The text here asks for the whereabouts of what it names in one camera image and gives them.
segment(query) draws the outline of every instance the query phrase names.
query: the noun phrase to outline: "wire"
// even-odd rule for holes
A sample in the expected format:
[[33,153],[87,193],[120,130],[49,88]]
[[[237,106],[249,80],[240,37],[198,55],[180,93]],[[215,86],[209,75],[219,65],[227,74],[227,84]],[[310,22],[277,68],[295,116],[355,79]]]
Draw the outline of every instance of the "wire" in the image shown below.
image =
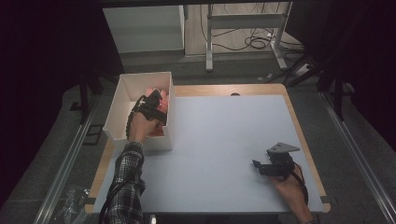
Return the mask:
[[133,170],[133,172],[128,175],[122,182],[120,182],[113,190],[111,190],[111,192],[107,195],[106,201],[103,204],[103,207],[100,211],[99,214],[99,224],[103,223],[103,220],[105,218],[105,213],[107,208],[110,206],[111,201],[114,199],[114,197],[116,196],[116,194],[118,192],[120,192],[121,188],[124,187],[129,181],[134,179],[134,174],[136,173],[136,170]]
[[268,83],[274,79],[277,79],[279,77],[285,76],[284,80],[283,80],[283,84],[285,84],[288,80],[288,75],[290,72],[294,71],[295,67],[297,66],[297,63],[302,61],[305,58],[306,54],[303,54],[303,56],[301,56],[291,67],[288,68],[288,70],[284,71],[283,73],[279,74],[279,75],[275,75],[273,77],[270,77],[268,80],[266,80],[264,83]]
[[[250,10],[250,14],[253,12],[253,10],[255,8],[257,8],[257,6],[258,6],[258,4],[256,3],[254,8]],[[261,10],[260,13],[265,12],[267,6],[268,6],[268,3],[262,4],[262,10]],[[280,2],[277,4],[276,12],[278,12],[279,6],[280,6]],[[223,7],[224,7],[224,10],[229,14],[229,12],[228,12],[228,10],[226,8],[226,4],[224,4]],[[207,38],[206,38],[205,32],[204,32],[203,19],[202,19],[202,5],[200,5],[200,20],[201,20],[202,35],[203,35],[205,41],[207,42]],[[220,33],[220,34],[216,34],[216,35],[210,34],[210,35],[212,37],[217,37],[217,36],[220,36],[220,35],[229,34],[231,32],[237,31],[237,30],[240,30],[240,29],[232,29],[232,30]],[[257,36],[258,34],[264,34],[264,31],[266,31],[268,34],[271,34],[271,37],[269,39],[265,38],[265,37]],[[212,45],[213,46],[218,46],[218,47],[221,47],[221,48],[224,48],[224,49],[232,50],[232,51],[238,51],[238,50],[246,49],[248,47],[252,47],[253,49],[260,50],[260,49],[265,49],[271,43],[271,41],[272,41],[272,39],[274,37],[275,37],[274,36],[274,28],[272,28],[272,30],[265,29],[265,28],[254,28],[254,29],[250,30],[250,36],[245,38],[245,46],[240,48],[240,49],[232,49],[232,48],[220,45],[220,44],[212,44]],[[280,42],[282,42],[284,44],[289,44],[289,45],[304,46],[303,44],[290,43],[290,42],[286,42],[286,41],[282,41],[282,40]],[[293,51],[293,52],[304,53],[303,51],[297,50],[297,49],[288,49],[286,47],[282,47],[282,49],[284,49],[285,51]]]

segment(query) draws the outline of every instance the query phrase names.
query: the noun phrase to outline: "wooden table edge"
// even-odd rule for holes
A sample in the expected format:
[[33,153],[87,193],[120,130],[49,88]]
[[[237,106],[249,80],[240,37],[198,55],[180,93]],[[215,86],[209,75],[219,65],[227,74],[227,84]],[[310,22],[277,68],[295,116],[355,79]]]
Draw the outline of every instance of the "wooden table edge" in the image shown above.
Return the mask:
[[[214,95],[231,95],[232,93],[239,93],[241,95],[283,95],[286,105],[290,112],[291,120],[293,121],[294,128],[296,129],[300,143],[303,147],[304,154],[308,161],[312,175],[318,188],[320,197],[326,197],[326,191],[321,183],[317,166],[312,158],[308,144],[305,141],[303,130],[297,120],[288,92],[282,84],[236,84],[236,85],[185,85],[175,86],[176,96],[214,96]],[[95,199],[104,181],[107,167],[110,162],[111,155],[114,151],[114,146],[111,140],[107,140],[103,156],[100,160],[98,169],[96,171],[95,179],[92,182],[92,188],[89,198]],[[331,210],[329,203],[324,203],[323,213],[328,213]],[[93,204],[86,204],[85,211],[92,213]]]

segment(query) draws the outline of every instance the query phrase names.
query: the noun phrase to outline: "cardboard box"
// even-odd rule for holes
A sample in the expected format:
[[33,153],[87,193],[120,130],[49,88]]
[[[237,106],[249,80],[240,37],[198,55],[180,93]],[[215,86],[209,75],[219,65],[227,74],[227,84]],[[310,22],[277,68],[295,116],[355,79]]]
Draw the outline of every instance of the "cardboard box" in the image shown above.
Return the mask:
[[170,150],[173,148],[175,95],[170,72],[120,75],[120,81],[103,128],[107,137],[113,140],[116,148],[124,147],[128,143],[125,129],[134,104],[141,95],[146,93],[147,88],[154,87],[166,90],[169,94],[167,123],[163,126],[164,136],[148,137],[145,141],[145,149]]

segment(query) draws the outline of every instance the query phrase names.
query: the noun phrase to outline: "metal frame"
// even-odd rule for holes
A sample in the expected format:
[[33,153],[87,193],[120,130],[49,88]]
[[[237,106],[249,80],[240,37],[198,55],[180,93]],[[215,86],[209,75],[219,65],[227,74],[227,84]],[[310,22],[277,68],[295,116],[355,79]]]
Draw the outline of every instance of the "metal frame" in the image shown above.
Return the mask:
[[361,176],[363,177],[368,188],[372,192],[376,202],[378,203],[379,208],[384,214],[385,219],[388,223],[396,223],[396,207],[392,199],[389,197],[385,187],[379,181],[378,177],[370,167],[370,164],[365,159],[363,153],[361,152],[361,148],[359,147],[358,143],[356,143],[347,125],[332,109],[334,107],[332,99],[329,97],[328,94],[323,92],[320,92],[319,96],[323,99],[323,102],[327,107],[327,111],[329,112],[329,115],[334,122],[335,128],[344,139],[350,156],[355,161],[356,166],[361,172]]
[[249,29],[249,28],[278,28],[275,41],[271,41],[277,63],[281,70],[288,66],[279,50],[280,39],[288,20],[291,2],[288,2],[282,13],[252,14],[252,15],[212,15],[212,4],[207,10],[207,40],[206,40],[206,72],[213,71],[212,30],[217,29]]
[[79,150],[81,149],[82,142],[84,141],[84,137],[87,134],[87,131],[96,112],[99,99],[100,96],[92,97],[92,102],[89,110],[90,112],[87,115],[87,119],[83,124],[80,125],[78,132],[73,140],[73,143],[67,151],[64,161],[62,162],[58,173],[56,174],[51,186],[49,187],[46,198],[44,199],[44,202],[41,204],[41,207],[38,210],[35,221],[33,222],[34,224],[46,224],[50,222],[53,210],[55,209],[55,206],[59,198],[61,197],[64,185],[67,181],[67,178],[69,177],[70,171],[73,168],[76,157],[79,153]]

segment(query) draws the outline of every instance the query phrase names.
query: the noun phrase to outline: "metal bar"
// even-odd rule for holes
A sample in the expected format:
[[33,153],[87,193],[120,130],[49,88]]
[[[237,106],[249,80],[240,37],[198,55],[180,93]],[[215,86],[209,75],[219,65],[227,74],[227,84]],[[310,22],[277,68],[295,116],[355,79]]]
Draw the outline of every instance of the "metal bar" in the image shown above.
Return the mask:
[[189,19],[189,6],[183,5],[184,20]]
[[277,64],[279,65],[280,70],[288,69],[286,62],[283,59],[282,53],[280,52],[279,45],[276,45],[275,41],[271,41],[270,45],[271,45],[271,49],[273,50],[273,53],[275,55],[275,58],[276,58]]
[[335,123],[336,128],[344,138],[350,155],[358,166],[358,169],[360,170],[364,181],[366,182],[376,202],[378,203],[379,208],[381,209],[388,223],[396,223],[396,209],[391,198],[388,196],[383,185],[376,177],[367,160],[364,158],[364,155],[361,153],[361,149],[355,142],[346,124],[341,121],[332,110],[332,100],[323,92],[320,93],[320,96],[322,97],[323,101],[327,106],[332,121]]
[[280,40],[282,39],[283,32],[285,30],[286,22],[288,21],[288,16],[290,13],[290,8],[291,8],[291,2],[288,2],[286,5],[281,18],[280,18],[280,24],[279,28],[277,29],[276,32],[276,37],[274,41],[271,41],[271,49],[274,52],[274,55],[276,57],[276,61],[279,64],[279,68],[281,70],[286,70],[288,69],[288,66],[286,65],[285,60],[283,59],[282,53],[279,50],[279,45],[280,45]]
[[337,73],[334,81],[334,111],[340,120],[343,118],[343,94],[344,94],[344,80],[343,80],[343,63],[339,61],[336,64]]
[[44,199],[40,209],[38,210],[34,224],[47,224],[50,222],[53,210],[61,196],[62,190],[64,189],[64,184],[66,183],[67,177],[69,176],[71,169],[73,168],[73,164],[79,153],[85,134],[87,133],[88,128],[90,127],[90,124],[92,122],[93,115],[98,105],[99,97],[100,96],[97,95],[92,97],[90,113],[88,114],[86,121],[79,126],[73,143],[67,151],[64,161],[62,162],[57,175],[55,176],[51,186],[49,187],[49,192],[47,193],[46,198]]
[[282,14],[218,15],[212,16],[212,30],[278,28]]
[[213,71],[212,5],[207,5],[206,72]]
[[79,74],[79,97],[81,100],[81,120],[79,121],[80,124],[85,122],[85,119],[88,116],[89,108],[88,108],[88,81],[87,75],[83,72]]
[[287,83],[286,87],[293,87],[293,86],[301,83],[302,81],[309,79],[310,77],[312,77],[312,76],[318,74],[320,71],[322,71],[327,65],[328,65],[327,63],[322,63],[312,69],[309,69],[302,76],[297,77],[294,80],[292,80],[291,82]]

